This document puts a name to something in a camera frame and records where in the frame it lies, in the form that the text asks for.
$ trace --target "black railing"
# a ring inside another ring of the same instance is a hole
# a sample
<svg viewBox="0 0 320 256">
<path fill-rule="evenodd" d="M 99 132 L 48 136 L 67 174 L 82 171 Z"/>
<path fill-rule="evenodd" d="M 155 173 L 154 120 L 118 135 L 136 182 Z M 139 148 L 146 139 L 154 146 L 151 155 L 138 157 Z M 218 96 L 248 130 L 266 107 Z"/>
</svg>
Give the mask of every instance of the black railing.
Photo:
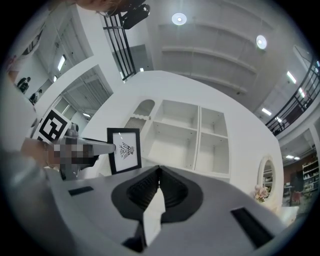
<svg viewBox="0 0 320 256">
<path fill-rule="evenodd" d="M 277 136 L 296 121 L 313 103 L 320 92 L 319 65 L 313 56 L 309 69 L 298 89 L 283 108 L 265 125 Z"/>
<path fill-rule="evenodd" d="M 105 26 L 103 29 L 107 30 L 109 43 L 111 43 L 114 50 L 114 60 L 121 72 L 122 80 L 125 81 L 137 72 L 128 44 L 121 13 L 110 17 L 104 16 L 104 21 Z"/>
</svg>

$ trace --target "recessed ceiling light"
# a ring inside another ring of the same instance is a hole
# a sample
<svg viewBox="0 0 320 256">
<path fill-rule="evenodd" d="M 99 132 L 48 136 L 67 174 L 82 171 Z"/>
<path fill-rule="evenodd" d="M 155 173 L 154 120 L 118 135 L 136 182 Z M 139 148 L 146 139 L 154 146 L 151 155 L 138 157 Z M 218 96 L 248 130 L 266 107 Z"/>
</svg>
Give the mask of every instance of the recessed ceiling light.
<svg viewBox="0 0 320 256">
<path fill-rule="evenodd" d="M 59 61 L 59 65 L 58 65 L 58 70 L 59 70 L 59 71 L 62 69 L 62 66 L 64 65 L 65 61 L 66 61 L 66 56 L 65 56 L 65 55 L 62 55 L 62 56 L 61 56 L 61 59 L 60 59 L 60 61 Z"/>
<path fill-rule="evenodd" d="M 294 76 L 288 71 L 286 75 L 292 80 L 292 82 L 295 84 L 297 80 L 294 78 Z"/>
<path fill-rule="evenodd" d="M 266 47 L 267 47 L 267 39 L 261 34 L 258 35 L 256 37 L 256 45 L 262 50 L 266 49 Z"/>
<path fill-rule="evenodd" d="M 178 26 L 183 25 L 187 22 L 187 17 L 183 13 L 175 13 L 172 16 L 172 22 Z"/>
<path fill-rule="evenodd" d="M 262 112 L 266 113 L 268 116 L 271 116 L 271 112 L 266 110 L 265 108 L 262 109 Z"/>
</svg>

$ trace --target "picture frame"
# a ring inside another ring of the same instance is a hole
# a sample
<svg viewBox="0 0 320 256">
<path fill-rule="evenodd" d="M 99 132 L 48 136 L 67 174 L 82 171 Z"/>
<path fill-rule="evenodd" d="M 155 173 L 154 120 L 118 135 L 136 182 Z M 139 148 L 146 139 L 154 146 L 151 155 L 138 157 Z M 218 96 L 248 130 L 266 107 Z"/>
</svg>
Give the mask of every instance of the picture frame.
<svg viewBox="0 0 320 256">
<path fill-rule="evenodd" d="M 142 167 L 139 129 L 107 128 L 106 133 L 107 142 L 115 144 L 115 152 L 109 154 L 112 175 Z"/>
</svg>

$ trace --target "white ceiling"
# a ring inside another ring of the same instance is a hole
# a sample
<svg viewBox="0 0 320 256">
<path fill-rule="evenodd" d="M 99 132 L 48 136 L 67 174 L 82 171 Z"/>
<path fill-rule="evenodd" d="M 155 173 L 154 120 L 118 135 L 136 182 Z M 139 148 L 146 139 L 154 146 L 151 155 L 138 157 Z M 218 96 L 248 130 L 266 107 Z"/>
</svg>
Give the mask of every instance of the white ceiling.
<svg viewBox="0 0 320 256">
<path fill-rule="evenodd" d="M 295 160 L 288 159 L 286 156 L 294 156 L 299 158 L 304 158 L 315 151 L 315 143 L 311 135 L 310 130 L 306 130 L 304 133 L 290 141 L 288 144 L 283 145 L 281 150 L 282 161 L 284 165 L 290 165 Z"/>
<path fill-rule="evenodd" d="M 50 14 L 36 51 L 52 82 L 54 76 L 59 78 L 76 64 L 90 57 L 80 43 L 72 8 L 74 6 L 63 3 Z M 62 55 L 66 56 L 66 61 L 59 71 L 58 64 Z M 110 96 L 102 84 L 95 68 L 92 68 L 70 84 L 62 96 L 77 111 L 94 115 Z"/>
<path fill-rule="evenodd" d="M 291 20 L 264 0 L 147 0 L 145 20 L 155 70 L 183 75 L 220 90 L 265 123 L 262 108 L 276 113 L 306 74 L 294 46 L 308 49 Z M 184 25 L 172 22 L 183 13 Z M 138 35 L 144 33 L 136 30 Z M 256 37 L 267 39 L 266 50 Z M 287 71 L 297 80 L 288 83 Z"/>
</svg>

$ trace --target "white shelf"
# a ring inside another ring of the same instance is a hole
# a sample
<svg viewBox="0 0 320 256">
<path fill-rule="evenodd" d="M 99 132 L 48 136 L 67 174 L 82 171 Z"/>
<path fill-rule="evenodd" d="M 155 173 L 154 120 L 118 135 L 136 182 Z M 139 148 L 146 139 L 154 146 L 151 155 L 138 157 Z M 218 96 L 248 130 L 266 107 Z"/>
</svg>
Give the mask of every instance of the white shelf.
<svg viewBox="0 0 320 256">
<path fill-rule="evenodd" d="M 307 170 L 306 172 L 303 172 L 303 175 L 307 174 L 307 173 L 310 173 L 310 172 L 313 172 L 314 170 L 316 169 L 319 169 L 319 166 L 317 166 L 316 168 L 313 168 L 311 170 Z"/>
<path fill-rule="evenodd" d="M 194 168 L 198 133 L 154 121 L 143 142 L 142 157 L 177 168 Z"/>
<path fill-rule="evenodd" d="M 314 178 L 314 177 L 316 177 L 316 176 L 318 176 L 318 175 L 319 175 L 319 173 L 318 173 L 318 174 L 316 174 L 316 175 L 313 175 L 312 177 L 304 178 L 303 180 L 304 180 L 304 181 L 306 181 L 306 180 L 312 179 L 312 178 Z"/>
<path fill-rule="evenodd" d="M 226 137 L 202 132 L 195 170 L 229 175 L 229 144 Z"/>
<path fill-rule="evenodd" d="M 315 162 L 318 162 L 318 160 L 315 160 L 311 163 L 308 163 L 307 165 L 302 165 L 302 168 L 306 168 L 307 166 L 310 166 L 310 165 L 314 164 Z"/>
<path fill-rule="evenodd" d="M 221 112 L 201 108 L 201 132 L 227 137 L 225 115 Z"/>
<path fill-rule="evenodd" d="M 198 129 L 199 107 L 187 103 L 163 100 L 155 121 L 183 128 Z"/>
</svg>

